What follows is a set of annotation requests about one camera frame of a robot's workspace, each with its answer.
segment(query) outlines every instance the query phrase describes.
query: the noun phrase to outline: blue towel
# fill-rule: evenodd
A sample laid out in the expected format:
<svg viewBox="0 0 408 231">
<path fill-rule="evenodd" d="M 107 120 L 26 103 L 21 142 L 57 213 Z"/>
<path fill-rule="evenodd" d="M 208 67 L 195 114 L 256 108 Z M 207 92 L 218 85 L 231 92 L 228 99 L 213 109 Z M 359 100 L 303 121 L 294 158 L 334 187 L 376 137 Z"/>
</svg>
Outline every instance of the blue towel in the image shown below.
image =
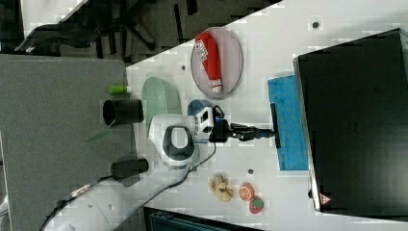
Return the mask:
<svg viewBox="0 0 408 231">
<path fill-rule="evenodd" d="M 281 170 L 308 170 L 306 142 L 300 117 L 295 77 L 268 80 L 269 101 L 274 104 L 279 133 Z"/>
</svg>

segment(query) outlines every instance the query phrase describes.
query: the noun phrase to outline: red bottle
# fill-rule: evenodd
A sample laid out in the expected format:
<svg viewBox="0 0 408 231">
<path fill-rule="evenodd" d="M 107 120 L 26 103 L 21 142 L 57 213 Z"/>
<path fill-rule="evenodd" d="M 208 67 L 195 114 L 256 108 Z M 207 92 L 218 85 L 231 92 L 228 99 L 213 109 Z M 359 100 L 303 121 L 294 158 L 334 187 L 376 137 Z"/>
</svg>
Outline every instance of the red bottle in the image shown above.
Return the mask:
<svg viewBox="0 0 408 231">
<path fill-rule="evenodd" d="M 195 37 L 195 51 L 207 72 L 213 92 L 221 92 L 222 82 L 220 73 L 217 42 L 210 33 L 200 33 Z"/>
</svg>

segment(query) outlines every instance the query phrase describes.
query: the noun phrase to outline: chair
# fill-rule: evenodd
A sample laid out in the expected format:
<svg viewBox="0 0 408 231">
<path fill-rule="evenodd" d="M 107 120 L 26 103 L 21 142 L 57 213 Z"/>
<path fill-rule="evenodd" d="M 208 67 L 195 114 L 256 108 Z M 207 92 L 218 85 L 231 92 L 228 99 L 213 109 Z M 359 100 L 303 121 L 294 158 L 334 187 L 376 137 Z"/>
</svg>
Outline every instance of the chair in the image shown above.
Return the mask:
<svg viewBox="0 0 408 231">
<path fill-rule="evenodd" d="M 154 39 L 147 40 L 135 29 L 138 20 L 134 19 L 142 5 L 155 0 L 139 0 L 130 10 L 126 11 L 126 0 L 89 0 L 70 18 L 58 24 L 48 24 L 37 27 L 30 35 L 15 48 L 15 51 L 28 51 L 33 54 L 36 49 L 43 49 L 61 44 L 75 48 L 90 47 L 96 42 L 96 53 L 103 59 L 101 38 L 108 36 L 110 53 L 116 53 L 115 32 L 121 33 L 122 60 L 129 60 L 126 56 L 127 33 L 138 38 L 149 50 L 156 48 Z M 119 5 L 120 17 L 113 18 L 113 6 Z"/>
</svg>

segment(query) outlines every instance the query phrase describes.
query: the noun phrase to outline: table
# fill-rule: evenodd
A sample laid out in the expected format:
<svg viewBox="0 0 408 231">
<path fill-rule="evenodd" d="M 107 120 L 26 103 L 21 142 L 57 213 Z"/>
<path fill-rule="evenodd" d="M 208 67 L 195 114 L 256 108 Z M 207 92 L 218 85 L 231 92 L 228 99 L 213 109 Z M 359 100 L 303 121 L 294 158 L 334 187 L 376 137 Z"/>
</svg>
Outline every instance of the table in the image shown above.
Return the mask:
<svg viewBox="0 0 408 231">
<path fill-rule="evenodd" d="M 317 29 L 313 29 L 314 22 L 319 23 Z M 224 110 L 229 121 L 271 123 L 267 80 L 293 74 L 294 57 L 397 27 L 408 30 L 408 4 L 402 0 L 374 4 L 370 0 L 286 0 L 270 6 L 224 27 L 238 37 L 242 46 L 242 81 L 229 98 L 212 102 Z M 178 89 L 185 115 L 191 100 L 205 98 L 191 77 L 192 46 L 191 40 L 129 66 L 132 97 L 141 97 L 146 73 L 155 71 Z M 156 162 L 154 148 L 145 140 L 145 124 L 135 124 L 135 132 L 139 157 Z M 203 147 L 202 153 L 211 152 L 211 148 Z M 247 173 L 249 168 L 254 169 L 252 175 Z M 208 189 L 208 181 L 216 172 L 222 172 L 235 191 L 229 203 L 218 201 Z M 243 182 L 251 183 L 266 202 L 260 215 L 251 215 L 248 205 L 239 199 L 237 190 Z M 218 144 L 215 157 L 186 182 L 162 192 L 146 206 L 263 230 L 408 228 L 407 223 L 395 221 L 316 213 L 308 190 L 307 171 L 279 170 L 273 140 L 230 140 Z"/>
<path fill-rule="evenodd" d="M 89 0 L 20 0 L 24 37 L 44 24 L 56 24 L 69 18 Z"/>
</svg>

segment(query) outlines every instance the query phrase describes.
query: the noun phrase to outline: green bowl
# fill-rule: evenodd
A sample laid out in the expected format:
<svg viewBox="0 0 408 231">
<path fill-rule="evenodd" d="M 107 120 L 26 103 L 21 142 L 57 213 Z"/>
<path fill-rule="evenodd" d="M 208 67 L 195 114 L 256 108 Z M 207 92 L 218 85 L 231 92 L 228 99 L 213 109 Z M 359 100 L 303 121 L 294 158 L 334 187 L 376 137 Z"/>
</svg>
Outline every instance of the green bowl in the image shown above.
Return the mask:
<svg viewBox="0 0 408 231">
<path fill-rule="evenodd" d="M 177 89 L 168 81 L 150 77 L 141 90 L 141 100 L 145 111 L 147 128 L 153 116 L 161 114 L 181 114 L 180 97 Z"/>
</svg>

